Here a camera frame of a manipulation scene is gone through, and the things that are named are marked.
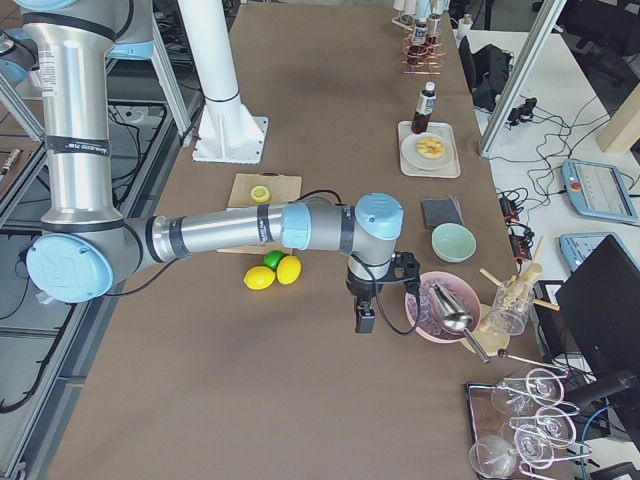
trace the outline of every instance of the monitor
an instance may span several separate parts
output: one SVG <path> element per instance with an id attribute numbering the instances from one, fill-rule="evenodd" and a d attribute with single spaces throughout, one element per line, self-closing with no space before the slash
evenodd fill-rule
<path id="1" fill-rule="evenodd" d="M 607 236 L 558 290 L 571 334 L 597 379 L 630 370 L 640 378 L 640 270 Z M 608 397 L 640 448 L 640 390 Z"/>

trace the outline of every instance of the white desk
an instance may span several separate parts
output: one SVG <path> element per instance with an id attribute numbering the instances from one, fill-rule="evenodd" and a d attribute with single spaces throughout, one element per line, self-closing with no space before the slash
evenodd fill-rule
<path id="1" fill-rule="evenodd" d="M 471 50 L 474 52 L 484 45 L 492 43 L 504 50 L 514 52 L 517 56 L 522 49 L 526 36 L 526 33 L 520 32 L 472 30 L 469 35 L 469 42 Z M 571 125 L 580 109 L 589 100 L 593 99 L 596 94 L 561 36 L 554 34 L 548 38 L 521 95 L 527 98 L 537 98 L 539 107 L 562 116 L 565 122 Z M 524 103 L 524 98 L 520 98 L 514 106 L 522 103 Z M 538 109 L 535 110 L 535 113 L 538 116 L 548 116 Z M 576 123 L 588 123 L 603 117 L 606 113 L 602 103 L 596 98 L 584 108 Z M 488 115 L 476 111 L 476 116 L 481 131 L 484 131 Z M 567 139 L 568 144 L 575 144 L 583 135 L 604 122 L 606 118 L 603 117 L 602 120 L 593 124 L 575 127 Z M 536 153 L 536 146 L 544 141 L 545 134 L 557 133 L 559 129 L 558 125 L 551 122 L 524 123 L 513 127 L 511 131 L 505 127 L 491 151 L 491 158 L 500 156 L 513 161 L 528 162 L 539 160 L 540 156 Z M 630 175 L 634 179 L 638 178 L 640 167 L 630 152 L 624 155 L 602 153 L 596 143 L 596 136 L 599 131 L 600 129 L 596 130 L 578 145 L 572 155 L 573 158 L 616 165 L 621 172 Z M 549 142 L 539 149 L 543 155 L 562 149 L 562 142 L 557 136 L 550 136 L 548 139 Z M 556 167 L 562 165 L 566 158 L 567 155 L 565 153 L 560 157 L 550 158 L 549 161 L 553 167 Z M 508 163 L 499 159 L 491 160 L 496 188 L 510 190 L 524 186 L 529 190 L 529 198 L 535 199 L 543 199 L 543 197 L 535 194 L 531 180 L 527 177 L 527 171 L 531 168 L 542 168 L 544 166 L 544 162 Z M 554 172 L 554 180 L 548 189 L 551 193 L 564 189 L 559 169 L 554 170 Z M 542 181 L 543 185 L 547 183 L 549 178 Z M 625 178 L 625 184 L 629 186 L 631 180 Z M 640 192 L 640 182 L 633 189 L 633 193 L 638 192 Z M 640 201 L 633 199 L 633 202 L 636 210 L 640 211 Z M 533 201 L 527 202 L 525 208 L 529 209 L 535 204 L 536 202 Z M 541 257 L 541 263 L 544 266 L 544 279 L 564 280 L 569 276 L 569 268 L 558 246 L 558 237 L 563 233 L 614 231 L 620 236 L 636 261 L 640 260 L 640 229 L 580 216 L 570 204 L 567 195 L 554 195 L 551 197 L 551 205 L 536 208 L 530 213 L 529 226 L 536 234 L 534 241 L 537 242 L 543 234 L 547 237 L 547 244 Z M 521 215 L 522 219 L 526 221 L 526 213 L 524 212 Z"/>

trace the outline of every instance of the white pillar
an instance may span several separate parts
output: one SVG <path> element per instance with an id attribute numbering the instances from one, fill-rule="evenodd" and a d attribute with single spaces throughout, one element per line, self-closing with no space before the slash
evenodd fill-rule
<path id="1" fill-rule="evenodd" d="M 242 104 L 220 0 L 179 0 L 206 105 L 193 159 L 260 162 L 268 121 Z"/>

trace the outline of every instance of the wooden board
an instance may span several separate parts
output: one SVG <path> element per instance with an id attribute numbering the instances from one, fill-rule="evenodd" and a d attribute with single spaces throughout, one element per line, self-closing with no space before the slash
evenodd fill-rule
<path id="1" fill-rule="evenodd" d="M 251 189 L 258 185 L 263 185 L 269 189 L 269 192 L 271 193 L 271 200 L 269 200 L 269 203 L 286 203 L 300 197 L 300 192 L 302 190 L 302 177 L 273 173 L 238 173 L 236 174 L 233 187 L 231 188 L 231 195 L 229 196 L 227 209 L 250 207 L 255 205 L 251 199 Z M 280 242 L 227 248 L 218 251 L 265 255 L 272 250 L 282 250 L 286 254 L 291 255 L 291 249 L 283 247 Z"/>
<path id="2" fill-rule="evenodd" d="M 625 153 L 640 138 L 640 85 L 596 138 L 605 153 Z"/>

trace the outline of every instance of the white plate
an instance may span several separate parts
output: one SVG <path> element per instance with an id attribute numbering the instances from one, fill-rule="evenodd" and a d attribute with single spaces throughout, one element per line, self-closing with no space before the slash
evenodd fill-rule
<path id="1" fill-rule="evenodd" d="M 424 158 L 416 151 L 416 144 L 425 138 L 435 138 L 442 142 L 444 145 L 444 153 L 440 158 Z M 400 151 L 407 162 L 420 170 L 437 170 L 453 160 L 453 148 L 449 141 L 444 137 L 431 132 L 425 132 L 419 135 L 409 135 L 402 141 Z"/>

